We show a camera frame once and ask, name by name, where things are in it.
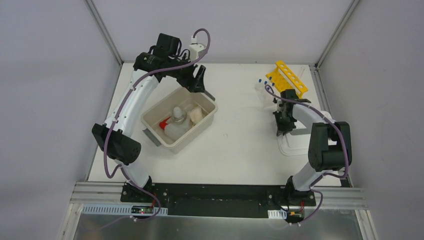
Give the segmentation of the white bin lid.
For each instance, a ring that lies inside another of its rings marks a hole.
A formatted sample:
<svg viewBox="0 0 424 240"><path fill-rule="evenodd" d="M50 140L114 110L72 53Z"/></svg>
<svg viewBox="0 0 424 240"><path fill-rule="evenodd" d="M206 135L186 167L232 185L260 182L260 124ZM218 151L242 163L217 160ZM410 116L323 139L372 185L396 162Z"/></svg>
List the white bin lid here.
<svg viewBox="0 0 424 240"><path fill-rule="evenodd" d="M313 123L326 123L325 119L335 123L327 111L298 107L294 109L297 122L295 128L286 133L277 133L277 142L281 153L285 156L298 156L308 153Z"/></svg>

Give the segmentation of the bag of white powder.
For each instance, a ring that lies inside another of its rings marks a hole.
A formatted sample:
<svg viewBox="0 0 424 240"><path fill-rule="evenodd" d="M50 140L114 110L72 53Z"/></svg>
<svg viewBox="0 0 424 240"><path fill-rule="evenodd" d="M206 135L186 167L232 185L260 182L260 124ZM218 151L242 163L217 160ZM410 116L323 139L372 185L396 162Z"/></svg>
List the bag of white powder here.
<svg viewBox="0 0 424 240"><path fill-rule="evenodd" d="M188 112L188 116L194 126L197 125L204 118L202 108L200 106L196 106L193 109L191 109Z"/></svg>

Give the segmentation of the beige plastic bin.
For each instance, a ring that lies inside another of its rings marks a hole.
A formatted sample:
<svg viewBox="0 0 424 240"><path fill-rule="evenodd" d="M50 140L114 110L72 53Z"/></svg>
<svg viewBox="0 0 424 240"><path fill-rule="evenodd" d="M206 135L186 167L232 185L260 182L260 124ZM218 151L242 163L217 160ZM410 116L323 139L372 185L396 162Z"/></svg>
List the beige plastic bin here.
<svg viewBox="0 0 424 240"><path fill-rule="evenodd" d="M205 93L180 87L143 112L141 122L152 141L176 154L212 124L217 110Z"/></svg>

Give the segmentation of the small glass flask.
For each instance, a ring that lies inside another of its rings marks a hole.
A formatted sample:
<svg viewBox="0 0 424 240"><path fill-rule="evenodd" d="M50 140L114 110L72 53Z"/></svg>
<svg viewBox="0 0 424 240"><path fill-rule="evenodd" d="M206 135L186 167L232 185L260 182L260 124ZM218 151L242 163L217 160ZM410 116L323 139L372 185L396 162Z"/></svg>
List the small glass flask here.
<svg viewBox="0 0 424 240"><path fill-rule="evenodd" d="M173 123L181 125L187 119L187 113L184 109L176 106L172 109L171 120Z"/></svg>

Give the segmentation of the yellow test tube rack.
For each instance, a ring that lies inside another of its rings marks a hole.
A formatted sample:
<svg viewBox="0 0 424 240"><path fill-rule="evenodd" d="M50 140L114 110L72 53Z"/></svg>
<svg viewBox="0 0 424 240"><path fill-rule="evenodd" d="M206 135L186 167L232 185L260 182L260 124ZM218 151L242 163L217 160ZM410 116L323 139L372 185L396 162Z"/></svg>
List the yellow test tube rack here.
<svg viewBox="0 0 424 240"><path fill-rule="evenodd" d="M273 71L265 76L267 79L272 77L269 81L279 93L286 90L295 90L296 95L302 99L303 95L309 91L304 83L300 84L297 75L282 60L276 61Z"/></svg>

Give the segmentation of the clear plastic tube rack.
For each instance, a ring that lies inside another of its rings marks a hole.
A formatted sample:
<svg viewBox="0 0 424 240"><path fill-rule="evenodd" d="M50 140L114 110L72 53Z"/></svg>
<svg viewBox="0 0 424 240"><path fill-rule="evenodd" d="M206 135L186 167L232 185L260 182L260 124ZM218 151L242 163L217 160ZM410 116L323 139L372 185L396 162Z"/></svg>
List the clear plastic tube rack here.
<svg viewBox="0 0 424 240"><path fill-rule="evenodd" d="M254 88L259 101L264 108L275 106L274 97L266 91L264 83L258 82L255 84Z"/></svg>

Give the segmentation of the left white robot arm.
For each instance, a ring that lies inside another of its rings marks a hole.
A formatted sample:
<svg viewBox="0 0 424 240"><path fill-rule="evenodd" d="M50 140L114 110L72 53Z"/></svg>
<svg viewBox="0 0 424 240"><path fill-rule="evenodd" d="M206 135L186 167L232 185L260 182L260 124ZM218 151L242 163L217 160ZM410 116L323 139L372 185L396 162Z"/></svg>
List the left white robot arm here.
<svg viewBox="0 0 424 240"><path fill-rule="evenodd" d="M141 165L138 157L141 144L132 139L134 127L141 110L150 95L165 77L176 82L190 93L204 93L206 67L197 63L205 57L211 46L211 36L206 29L198 29L190 39L188 53L182 49L178 37L160 33L155 45L147 52L140 53L133 64L133 72L124 95L112 114L104 123L96 123L92 134L103 152L103 166L106 176L111 179L115 172L109 172L108 159L115 160L127 181L134 186L133 195L140 202L152 198L153 189L146 185L150 175L138 172Z"/></svg>

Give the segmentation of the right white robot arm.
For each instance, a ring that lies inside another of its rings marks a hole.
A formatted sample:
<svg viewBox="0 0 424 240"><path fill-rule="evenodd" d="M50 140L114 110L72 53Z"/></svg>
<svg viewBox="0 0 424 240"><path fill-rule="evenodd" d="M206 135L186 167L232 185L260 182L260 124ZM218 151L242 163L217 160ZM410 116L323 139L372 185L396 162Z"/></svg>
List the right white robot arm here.
<svg viewBox="0 0 424 240"><path fill-rule="evenodd" d="M277 110L273 112L277 132L286 136L296 129L296 123L305 126L309 134L307 150L308 162L295 175L288 178L283 190L284 200L296 205L313 187L331 176L345 179L352 163L350 125L345 121L335 121L311 105L307 99L298 98L295 90L285 90L280 95L272 92Z"/></svg>

